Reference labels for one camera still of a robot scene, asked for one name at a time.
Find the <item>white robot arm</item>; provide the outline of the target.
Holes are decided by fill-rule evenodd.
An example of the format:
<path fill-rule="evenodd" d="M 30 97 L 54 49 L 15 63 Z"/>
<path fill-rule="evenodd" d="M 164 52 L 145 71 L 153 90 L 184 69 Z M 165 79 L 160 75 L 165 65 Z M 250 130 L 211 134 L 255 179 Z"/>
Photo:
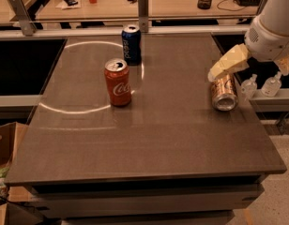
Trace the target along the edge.
<path fill-rule="evenodd" d="M 208 71 L 210 82 L 247 69 L 247 61 L 274 62 L 289 56 L 289 0 L 267 0 L 251 22 L 244 42 L 235 45 Z"/>

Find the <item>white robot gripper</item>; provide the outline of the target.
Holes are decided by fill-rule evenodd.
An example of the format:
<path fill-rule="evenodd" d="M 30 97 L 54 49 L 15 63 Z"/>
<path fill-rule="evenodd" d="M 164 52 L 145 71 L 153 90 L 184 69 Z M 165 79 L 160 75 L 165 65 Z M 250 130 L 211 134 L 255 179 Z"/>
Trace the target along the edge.
<path fill-rule="evenodd" d="M 274 61 L 283 76 L 289 75 L 289 36 L 267 30 L 257 16 L 246 32 L 244 41 L 245 44 L 235 45 L 208 71 L 210 82 L 247 69 L 247 61 L 251 57 L 259 62 Z"/>

